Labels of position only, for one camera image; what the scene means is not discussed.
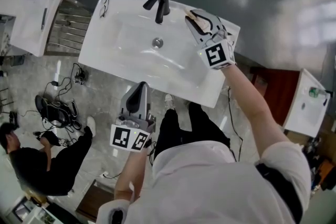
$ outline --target person sitting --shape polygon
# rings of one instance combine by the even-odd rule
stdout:
[[[96,135],[96,123],[88,117],[84,135],[71,146],[51,158],[51,144],[46,137],[40,142],[44,148],[21,147],[15,126],[3,123],[0,127],[0,144],[9,155],[19,181],[38,194],[64,196],[72,189],[78,170]]]

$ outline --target black strap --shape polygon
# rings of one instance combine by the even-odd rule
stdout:
[[[303,215],[302,204],[293,184],[285,179],[278,170],[261,163],[256,166],[261,176],[269,181],[285,204],[288,206],[296,224],[300,223]]]

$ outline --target hand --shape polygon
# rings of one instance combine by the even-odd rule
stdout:
[[[45,137],[41,137],[41,139],[40,139],[40,143],[41,143],[44,147],[50,147],[50,143],[49,143],[48,139],[46,139]]]

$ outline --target tiled floor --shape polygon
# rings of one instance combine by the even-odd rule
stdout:
[[[21,66],[9,67],[3,66],[3,70],[8,70],[9,76],[0,80],[1,88],[9,87],[10,95],[15,103],[12,107],[5,107],[4,111],[14,109],[19,115],[24,115],[27,110],[36,110],[34,98],[37,94],[42,94],[46,84],[53,81],[57,64],[60,61],[60,71],[58,81],[70,76],[72,65],[77,62],[74,57],[34,57],[27,56],[25,63]],[[89,73],[89,77],[84,86],[72,84],[72,89],[61,96],[62,101],[69,102],[75,100],[79,110],[79,121],[85,126],[86,118],[92,115],[96,120],[97,136],[93,139],[92,147],[87,154],[83,165],[76,177],[74,193],[68,197],[56,197],[55,201],[59,202],[64,208],[74,212],[82,200],[85,192],[94,179],[101,181],[107,186],[113,187],[115,179],[99,178],[104,171],[108,171],[110,176],[117,175],[121,172],[128,153],[118,151],[117,157],[112,155],[112,147],[109,145],[110,126],[114,123],[120,105],[122,96],[127,90],[134,85],[133,82],[127,81],[113,75],[83,66]],[[224,85],[222,94],[218,98],[217,105],[214,109],[204,108],[209,117],[220,126],[225,122],[223,127],[224,133],[232,139],[232,149],[238,157],[239,139],[234,134],[230,113],[228,109],[228,96],[226,86]],[[46,93],[51,96],[57,94],[57,90],[51,84],[48,85]],[[164,93],[152,90],[152,113],[157,118],[156,132],[153,134],[154,140],[158,137],[158,130],[164,117]],[[188,112],[183,104],[183,100],[175,98],[176,110],[179,114],[180,127],[185,130],[191,130],[191,124]],[[241,161],[254,162],[258,159],[256,146],[251,133],[251,128],[247,119],[239,109],[235,100],[231,102],[233,121],[236,131],[244,139]],[[8,120],[7,114],[2,114],[2,121]],[[24,147],[36,147],[41,145],[33,136],[34,131],[43,131],[41,117],[36,112],[27,112],[27,114],[18,117],[20,128],[16,131]],[[65,130],[57,130],[59,137],[68,138]],[[53,148],[52,154],[55,156],[61,148]],[[143,188],[151,187],[151,165],[148,162],[145,173]]]

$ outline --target eyeglasses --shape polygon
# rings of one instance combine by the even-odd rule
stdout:
[[[100,18],[106,17],[107,10],[109,8],[110,0],[102,0],[102,3],[104,4],[100,9]]]

